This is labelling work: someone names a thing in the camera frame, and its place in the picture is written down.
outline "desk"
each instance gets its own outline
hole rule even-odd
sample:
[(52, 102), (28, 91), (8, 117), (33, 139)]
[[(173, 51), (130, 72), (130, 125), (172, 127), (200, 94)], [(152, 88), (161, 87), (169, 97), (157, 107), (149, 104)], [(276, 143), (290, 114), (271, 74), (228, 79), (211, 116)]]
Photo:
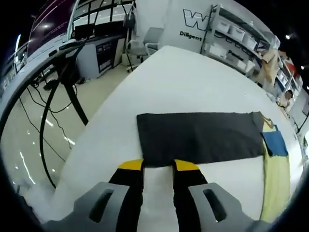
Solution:
[(123, 36), (89, 39), (77, 56), (81, 77), (95, 79), (120, 62), (125, 39)]
[[(108, 97), (76, 141), (61, 173), (52, 207), (54, 219), (117, 166), (141, 158), (136, 115), (143, 113), (261, 111), (278, 125), (293, 173), (301, 161), (294, 130), (266, 92), (244, 75), (211, 58), (166, 46), (143, 62)], [(259, 219), (264, 192), (263, 158), (201, 164), (209, 182), (234, 195), (243, 211)], [(178, 231), (170, 167), (145, 169), (144, 200), (138, 231)]]

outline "logo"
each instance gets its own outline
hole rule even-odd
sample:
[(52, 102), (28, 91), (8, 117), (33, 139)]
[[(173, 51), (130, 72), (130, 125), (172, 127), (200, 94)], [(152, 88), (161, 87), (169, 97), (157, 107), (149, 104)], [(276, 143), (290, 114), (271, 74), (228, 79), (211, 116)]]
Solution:
[(231, 54), (232, 56), (236, 57), (237, 59), (243, 61), (243, 58), (241, 58), (239, 55), (234, 53), (232, 50), (228, 50), (228, 54)]
[[(203, 15), (199, 12), (194, 12), (194, 14), (192, 14), (192, 11), (183, 9), (183, 16), (184, 16), (185, 25), (187, 27), (196, 28), (201, 31), (206, 31), (207, 19), (209, 18), (208, 15), (203, 17)], [(188, 39), (194, 39), (198, 41), (203, 40), (202, 37), (192, 35), (185, 31), (180, 31), (179, 35), (187, 37)]]
[(199, 12), (183, 9), (184, 22), (187, 27), (194, 28), (198, 30), (206, 31), (208, 15), (204, 16)]
[(194, 36), (194, 35), (191, 35), (188, 32), (184, 32), (184, 31), (180, 31), (180, 35), (184, 36), (184, 37), (188, 37), (188, 39), (195, 39), (195, 40), (199, 40), (199, 41), (203, 40), (202, 37)]

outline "white storage box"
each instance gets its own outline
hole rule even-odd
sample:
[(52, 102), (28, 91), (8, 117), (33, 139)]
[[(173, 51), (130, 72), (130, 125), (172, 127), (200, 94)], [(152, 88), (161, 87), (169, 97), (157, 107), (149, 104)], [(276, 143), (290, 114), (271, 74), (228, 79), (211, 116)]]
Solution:
[(254, 50), (257, 42), (249, 35), (244, 35), (243, 43), (250, 49)]
[(218, 25), (217, 25), (217, 29), (218, 29), (219, 31), (228, 33), (228, 30), (230, 29), (230, 26), (231, 26), (231, 25), (228, 24), (227, 22), (222, 21), (222, 20), (219, 20), (219, 21), (218, 21)]
[(220, 46), (210, 46), (209, 53), (219, 56), (223, 59), (226, 58), (227, 50)]
[(246, 73), (250, 72), (253, 68), (255, 67), (255, 64), (251, 61), (248, 60), (247, 65), (246, 65)]
[(228, 30), (228, 33), (234, 38), (237, 39), (239, 41), (242, 41), (245, 32), (233, 25), (230, 26), (230, 29)]
[(245, 69), (246, 69), (246, 66), (247, 66), (246, 63), (242, 62), (241, 60), (238, 60), (238, 61), (237, 61), (237, 67), (239, 67), (239, 68), (245, 70)]

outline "dark gray towel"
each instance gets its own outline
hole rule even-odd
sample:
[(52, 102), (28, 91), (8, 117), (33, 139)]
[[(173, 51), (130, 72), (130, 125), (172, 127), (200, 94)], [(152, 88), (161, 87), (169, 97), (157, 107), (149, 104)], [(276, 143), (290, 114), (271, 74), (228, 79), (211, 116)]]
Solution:
[(258, 157), (263, 123), (260, 112), (137, 116), (144, 163), (154, 167), (174, 159), (199, 164)]

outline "wall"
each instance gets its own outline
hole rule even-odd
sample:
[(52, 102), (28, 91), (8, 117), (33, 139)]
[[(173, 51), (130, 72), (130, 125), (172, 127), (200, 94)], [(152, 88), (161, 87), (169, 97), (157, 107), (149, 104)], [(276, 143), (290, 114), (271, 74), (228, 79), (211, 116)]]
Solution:
[[(304, 105), (309, 101), (309, 95), (308, 93), (301, 89), (293, 107), (290, 110), (290, 115), (293, 117), (293, 119), (295, 120), (296, 124), (298, 125), (298, 127), (300, 127), (304, 120), (306, 119), (306, 115), (302, 112)], [(307, 122), (304, 124), (302, 130), (301, 130), (301, 134), (304, 136), (307, 131), (309, 131), (309, 120), (307, 120)]]
[[(197, 37), (203, 37), (204, 31), (187, 27), (184, 21), (183, 10), (189, 10), (192, 15), (201, 13), (202, 19), (209, 15), (212, 4), (222, 4), (236, 15), (250, 22), (260, 30), (270, 31), (270, 29), (254, 14), (233, 0), (137, 0), (138, 25), (137, 35), (143, 38), (149, 27), (165, 28), (162, 35), (162, 45), (172, 45), (194, 52), (199, 52), (201, 41), (188, 40), (187, 37), (180, 36), (180, 31), (186, 31)], [(207, 20), (199, 24), (200, 28), (205, 28)]]

